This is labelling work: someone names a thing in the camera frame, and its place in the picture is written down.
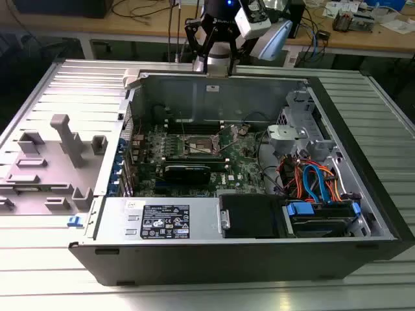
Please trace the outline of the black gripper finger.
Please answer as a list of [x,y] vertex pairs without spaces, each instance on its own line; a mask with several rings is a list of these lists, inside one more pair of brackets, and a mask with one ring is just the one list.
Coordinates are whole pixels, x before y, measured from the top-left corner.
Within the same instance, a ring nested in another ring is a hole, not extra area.
[[[196,39],[196,33],[199,28],[205,33],[203,44],[199,44]],[[208,71],[208,55],[214,44],[214,26],[209,19],[186,19],[185,33],[192,53],[196,55],[196,59],[202,64],[201,71]]]
[[230,64],[228,66],[228,76],[233,74],[233,66],[237,60],[240,60],[243,56],[247,56],[251,53],[256,44],[256,39],[246,40],[241,47],[237,48],[236,39],[237,36],[234,32],[227,32],[227,42],[230,44]]

